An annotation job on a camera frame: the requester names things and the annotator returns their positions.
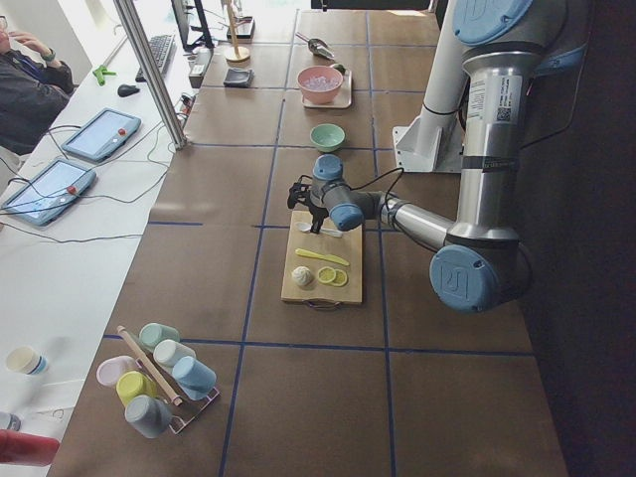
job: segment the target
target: tablet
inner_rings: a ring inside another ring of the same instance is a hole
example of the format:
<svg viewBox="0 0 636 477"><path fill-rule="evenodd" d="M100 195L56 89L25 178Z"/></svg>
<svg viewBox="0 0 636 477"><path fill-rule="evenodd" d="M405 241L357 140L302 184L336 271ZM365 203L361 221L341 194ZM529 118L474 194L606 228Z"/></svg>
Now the tablet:
<svg viewBox="0 0 636 477"><path fill-rule="evenodd" d="M11 196L2 205L0 215L44 226L57 219L78 194L92 185L95 177L94 171L58 158Z"/></svg>
<svg viewBox="0 0 636 477"><path fill-rule="evenodd" d="M138 117L105 108L62 144L62 150L80 159L100 162L123 146L140 124Z"/></svg>

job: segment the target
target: dark wall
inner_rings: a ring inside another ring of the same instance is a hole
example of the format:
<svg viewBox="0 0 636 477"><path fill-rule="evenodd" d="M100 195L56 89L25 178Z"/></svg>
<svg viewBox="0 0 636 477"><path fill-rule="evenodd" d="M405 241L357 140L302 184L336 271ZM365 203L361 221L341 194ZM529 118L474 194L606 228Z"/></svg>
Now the dark wall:
<svg viewBox="0 0 636 477"><path fill-rule="evenodd" d="M522 308L572 477L636 476L635 14L595 2L571 124L522 151L516 228L536 273ZM550 95L529 129L568 110Z"/></svg>
<svg viewBox="0 0 636 477"><path fill-rule="evenodd" d="M427 0L327 0L329 9L425 10ZM311 8L322 8L321 0L311 0Z"/></svg>

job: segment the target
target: computer mouse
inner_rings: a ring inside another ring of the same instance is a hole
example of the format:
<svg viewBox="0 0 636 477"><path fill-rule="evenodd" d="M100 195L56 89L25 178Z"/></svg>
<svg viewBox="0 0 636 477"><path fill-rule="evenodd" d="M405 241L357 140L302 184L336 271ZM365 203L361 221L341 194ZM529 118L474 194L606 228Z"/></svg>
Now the computer mouse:
<svg viewBox="0 0 636 477"><path fill-rule="evenodd" d="M119 97L127 97L139 91L140 89L134 84L121 84L117 89L117 94Z"/></svg>

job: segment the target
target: wooden tray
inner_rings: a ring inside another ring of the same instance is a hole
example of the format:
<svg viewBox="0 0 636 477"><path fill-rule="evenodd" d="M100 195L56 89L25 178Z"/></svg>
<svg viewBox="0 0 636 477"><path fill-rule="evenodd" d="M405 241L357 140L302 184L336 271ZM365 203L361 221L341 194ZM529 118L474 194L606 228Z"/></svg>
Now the wooden tray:
<svg viewBox="0 0 636 477"><path fill-rule="evenodd" d="M335 238L325 234L316 235L303 233L294 226L296 222L311 224L311 214L306 211L294 211L291 213L285 271L282 277L280 299L291 302L327 301L355 305L361 304L363 271L362 227L344 232L341 238ZM333 222L329 219L325 220L324 227L335 229ZM350 262L350 265L344 266L317 258L298 256L294 252L297 248L306 248L323 254L332 253L345 258ZM292 270L300 265L308 267L314 275L313 281L302 287L298 286L291 278ZM323 266L333 266L334 268L345 270L347 275L349 275L349 281L342 287L320 283L316 275L318 269Z"/></svg>
<svg viewBox="0 0 636 477"><path fill-rule="evenodd" d="M334 100L328 102L326 104L314 104L313 102L302 97L302 105L305 107L322 107L327 109L344 109L346 107L351 106L352 101L352 91L353 91L353 79L350 70L345 71L345 77L342 81L342 86L340 87L340 91L338 91L338 95L334 97Z"/></svg>

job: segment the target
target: blue joint cap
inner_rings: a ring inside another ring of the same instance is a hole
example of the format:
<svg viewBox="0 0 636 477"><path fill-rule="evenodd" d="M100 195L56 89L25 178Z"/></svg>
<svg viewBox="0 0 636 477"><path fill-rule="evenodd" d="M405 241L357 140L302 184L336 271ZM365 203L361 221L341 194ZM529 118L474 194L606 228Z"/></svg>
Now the blue joint cap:
<svg viewBox="0 0 636 477"><path fill-rule="evenodd" d="M442 248L430 263L429 277L439 299L455 310L478 313L499 304L500 286L495 270L467 246Z"/></svg>
<svg viewBox="0 0 636 477"><path fill-rule="evenodd" d="M464 45L485 45L517 25L532 3L533 0L457 0L453 32Z"/></svg>
<svg viewBox="0 0 636 477"><path fill-rule="evenodd" d="M546 58L535 69L535 77L555 75L579 66L585 56L586 48L587 44L581 45L569 52Z"/></svg>
<svg viewBox="0 0 636 477"><path fill-rule="evenodd" d="M339 231L350 231L365 221L365 215L355 204L338 204L329 212L329 217Z"/></svg>
<svg viewBox="0 0 636 477"><path fill-rule="evenodd" d="M335 181L342 178L342 160L334 154L323 154L316 159L313 175L321 181Z"/></svg>

